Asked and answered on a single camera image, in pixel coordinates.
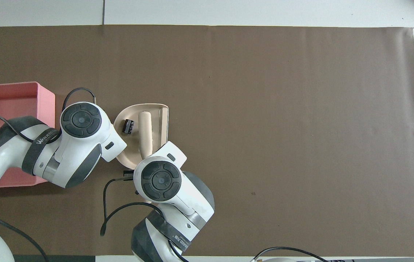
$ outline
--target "velcro strap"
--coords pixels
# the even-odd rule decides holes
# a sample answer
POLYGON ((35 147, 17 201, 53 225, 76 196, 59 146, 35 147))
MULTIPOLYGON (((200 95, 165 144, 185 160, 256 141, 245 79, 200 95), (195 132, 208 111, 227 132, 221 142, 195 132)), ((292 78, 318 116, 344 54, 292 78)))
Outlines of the velcro strap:
POLYGON ((173 242, 183 252, 190 246, 190 241, 174 226, 170 225, 162 216, 160 216, 157 211, 150 212, 147 219, 160 233, 173 242))
POLYGON ((25 154, 24 160, 22 161, 22 171, 26 172, 27 174, 34 175, 33 168, 35 166, 35 162, 37 162, 37 159, 39 158, 40 153, 42 153, 47 142, 57 134, 58 130, 54 128, 48 128, 32 142, 29 150, 25 154))

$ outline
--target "pink plastic container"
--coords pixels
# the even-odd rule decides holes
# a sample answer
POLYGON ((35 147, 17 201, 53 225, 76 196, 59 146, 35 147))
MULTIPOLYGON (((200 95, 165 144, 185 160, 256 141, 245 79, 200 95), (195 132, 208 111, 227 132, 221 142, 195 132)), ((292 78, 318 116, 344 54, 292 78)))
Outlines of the pink plastic container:
MULTIPOLYGON (((0 116, 10 119, 35 116, 43 123, 55 126, 55 94, 37 82, 0 84, 0 116)), ((0 180, 0 187, 33 186, 46 180, 32 176, 20 168, 10 168, 0 180)))

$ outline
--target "brown mat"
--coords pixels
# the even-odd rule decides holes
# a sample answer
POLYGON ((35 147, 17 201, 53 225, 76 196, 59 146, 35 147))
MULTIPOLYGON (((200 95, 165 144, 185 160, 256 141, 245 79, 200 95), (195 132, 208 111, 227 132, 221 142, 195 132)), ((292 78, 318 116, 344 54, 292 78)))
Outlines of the brown mat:
MULTIPOLYGON (((110 119, 136 103, 170 107, 169 138, 216 213, 186 255, 414 256, 414 41, 407 28, 109 25, 0 28, 0 83, 87 87, 110 119), (271 255, 297 255, 275 252, 271 255)), ((90 100, 85 92, 71 102, 90 100)), ((97 165, 72 189, 0 189, 0 217, 49 254, 130 255, 130 207, 99 236, 97 165)), ((112 184, 109 207, 138 201, 112 184)), ((0 227, 15 254, 37 251, 0 227)))

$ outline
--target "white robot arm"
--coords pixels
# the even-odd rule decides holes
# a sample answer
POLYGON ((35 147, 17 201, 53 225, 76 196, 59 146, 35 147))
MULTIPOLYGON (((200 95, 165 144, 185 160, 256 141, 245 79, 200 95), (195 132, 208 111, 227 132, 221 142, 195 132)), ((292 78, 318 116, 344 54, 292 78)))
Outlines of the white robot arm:
POLYGON ((140 261, 182 260, 171 247, 184 252, 215 211, 210 189, 194 174, 181 171, 186 159, 167 142, 134 170, 137 192, 162 211, 152 211, 132 232, 132 252, 140 261))
MULTIPOLYGON (((10 167, 68 188, 83 182, 100 157, 114 159, 126 147, 102 108, 78 102, 61 114, 62 135, 32 116, 9 120, 29 142, 4 124, 0 128, 0 178, 10 167)), ((0 261, 14 261, 0 238, 0 261)))

